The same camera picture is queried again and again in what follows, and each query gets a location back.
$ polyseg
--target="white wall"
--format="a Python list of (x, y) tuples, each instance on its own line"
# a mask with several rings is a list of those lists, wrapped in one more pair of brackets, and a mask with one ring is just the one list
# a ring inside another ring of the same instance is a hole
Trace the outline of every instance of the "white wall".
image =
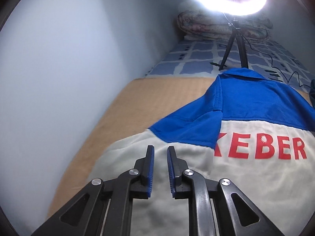
[(297, 0), (267, 0), (264, 7), (273, 22), (272, 38), (315, 75), (315, 26)]
[(178, 0), (22, 0), (0, 32), (0, 204), (21, 236), (117, 93), (176, 44)]

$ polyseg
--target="light stand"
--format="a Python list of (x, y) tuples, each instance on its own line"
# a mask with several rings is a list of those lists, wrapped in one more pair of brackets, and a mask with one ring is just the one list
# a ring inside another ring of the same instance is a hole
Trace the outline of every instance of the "light stand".
[(247, 54), (246, 54), (246, 47), (244, 43), (243, 36), (239, 32), (239, 29), (241, 29), (239, 21), (238, 20), (233, 20), (232, 25), (232, 35), (229, 39), (229, 42), (227, 43), (227, 47), (224, 53), (223, 60), (221, 62), (221, 65), (219, 67), (219, 70), (222, 70), (223, 67), (225, 66), (225, 62), (227, 60), (227, 57), (229, 56), (229, 53), (232, 49), (234, 40), (236, 39), (237, 46), (238, 46), (238, 52), (239, 52), (239, 57), (241, 61), (241, 67), (243, 68), (248, 68), (248, 60), (247, 60)]

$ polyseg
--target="glowing white ring light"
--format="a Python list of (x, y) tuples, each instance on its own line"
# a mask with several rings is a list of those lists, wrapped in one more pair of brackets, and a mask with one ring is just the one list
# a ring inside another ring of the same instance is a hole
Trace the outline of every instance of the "glowing white ring light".
[(227, 0), (198, 0), (207, 9), (221, 11), (231, 15), (243, 16), (260, 11), (267, 0), (250, 0), (247, 2), (236, 3)]

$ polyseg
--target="tripod leg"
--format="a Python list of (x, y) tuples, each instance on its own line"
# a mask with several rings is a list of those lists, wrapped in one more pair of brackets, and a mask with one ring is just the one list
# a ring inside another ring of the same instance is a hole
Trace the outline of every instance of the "tripod leg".
[(233, 43), (234, 43), (234, 40), (235, 40), (235, 36), (236, 36), (236, 31), (233, 29), (232, 30), (232, 35), (229, 39), (229, 42), (227, 43), (227, 47), (226, 47), (226, 50), (225, 50), (225, 53), (224, 53), (224, 56), (223, 56), (223, 60), (221, 62), (221, 65), (219, 67), (219, 70), (222, 70), (224, 65), (225, 65), (225, 62), (227, 60), (227, 57), (229, 56), (229, 53), (232, 49), (232, 46), (233, 46)]
[(241, 60), (241, 66), (242, 68), (248, 68), (248, 59), (244, 39), (239, 33), (236, 34), (236, 42), (238, 46), (239, 57)]

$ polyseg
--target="metal bolt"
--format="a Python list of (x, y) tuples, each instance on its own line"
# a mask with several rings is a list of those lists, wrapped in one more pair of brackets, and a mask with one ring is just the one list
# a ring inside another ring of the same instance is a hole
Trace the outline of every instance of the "metal bolt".
[(221, 179), (221, 184), (225, 185), (225, 186), (228, 186), (230, 185), (231, 181), (228, 180), (227, 178), (223, 178)]
[(192, 176), (194, 174), (194, 171), (193, 170), (190, 170), (190, 169), (187, 169), (184, 171), (185, 175), (186, 176)]
[(135, 175), (139, 174), (139, 170), (137, 170), (137, 169), (131, 169), (131, 170), (129, 170), (129, 174), (135, 176)]
[(94, 178), (92, 180), (92, 185), (100, 185), (102, 183), (102, 180), (99, 178)]

